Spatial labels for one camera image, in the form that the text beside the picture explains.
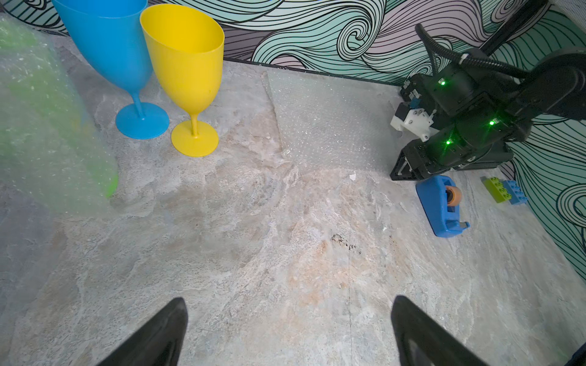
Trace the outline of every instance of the wall mural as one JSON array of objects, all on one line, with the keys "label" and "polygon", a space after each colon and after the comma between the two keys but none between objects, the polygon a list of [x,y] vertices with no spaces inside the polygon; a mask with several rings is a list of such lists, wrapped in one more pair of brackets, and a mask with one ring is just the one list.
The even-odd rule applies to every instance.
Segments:
[{"label": "wall mural", "polygon": [[[400,85],[410,74],[431,72],[415,24],[461,52],[481,46],[523,0],[149,0],[161,2],[192,6],[217,20],[226,34],[226,59]],[[0,3],[23,22],[67,35],[50,0]],[[586,35],[547,5],[493,57],[531,69],[567,46],[586,47]],[[509,146],[515,159],[503,172],[520,183],[537,218],[586,281],[586,126],[542,115],[527,142]]]}]

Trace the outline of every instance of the clear bubble wrap sheet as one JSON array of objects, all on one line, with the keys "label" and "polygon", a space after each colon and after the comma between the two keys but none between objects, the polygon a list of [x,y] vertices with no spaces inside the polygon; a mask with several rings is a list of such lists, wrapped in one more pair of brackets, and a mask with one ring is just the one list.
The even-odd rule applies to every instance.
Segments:
[{"label": "clear bubble wrap sheet", "polygon": [[46,36],[1,14],[0,101],[0,182],[58,213],[107,213],[116,160]]},{"label": "clear bubble wrap sheet", "polygon": [[302,173],[347,168],[390,173],[416,138],[390,126],[398,87],[288,70],[269,70],[284,156]]}]

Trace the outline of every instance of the wine glass stem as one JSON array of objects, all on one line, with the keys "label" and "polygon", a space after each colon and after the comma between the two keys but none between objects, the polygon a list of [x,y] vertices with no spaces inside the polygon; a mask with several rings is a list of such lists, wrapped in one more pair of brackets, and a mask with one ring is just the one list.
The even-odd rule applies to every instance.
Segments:
[{"label": "wine glass stem", "polygon": [[137,108],[138,116],[140,117],[140,119],[145,119],[145,114],[142,111],[141,100],[138,97],[138,92],[137,93],[130,93],[130,96],[132,97],[132,100],[134,101],[134,105]]},{"label": "wine glass stem", "polygon": [[197,114],[191,116],[191,135],[197,137]]}]

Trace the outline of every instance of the green bubble wrap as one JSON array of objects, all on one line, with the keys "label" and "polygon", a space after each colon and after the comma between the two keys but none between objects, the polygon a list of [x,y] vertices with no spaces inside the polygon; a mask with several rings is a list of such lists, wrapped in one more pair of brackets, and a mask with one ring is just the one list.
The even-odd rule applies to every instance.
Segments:
[{"label": "green bubble wrap", "polygon": [[0,15],[0,181],[58,213],[100,216],[118,166],[46,36]]}]

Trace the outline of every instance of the plastic wine glass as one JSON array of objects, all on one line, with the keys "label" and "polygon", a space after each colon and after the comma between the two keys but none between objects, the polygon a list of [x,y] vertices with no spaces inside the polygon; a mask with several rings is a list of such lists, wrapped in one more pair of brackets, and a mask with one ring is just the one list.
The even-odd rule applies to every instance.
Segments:
[{"label": "plastic wine glass", "polygon": [[222,27],[196,9],[174,4],[146,8],[141,25],[161,87],[191,117],[173,129],[173,146],[187,156],[211,154],[218,134],[197,116],[212,103],[222,81]]},{"label": "plastic wine glass", "polygon": [[140,25],[147,0],[53,0],[57,13],[81,54],[114,85],[130,93],[134,104],[116,115],[116,127],[134,139],[150,139],[169,127],[169,116],[139,93],[152,75],[151,59]]}]

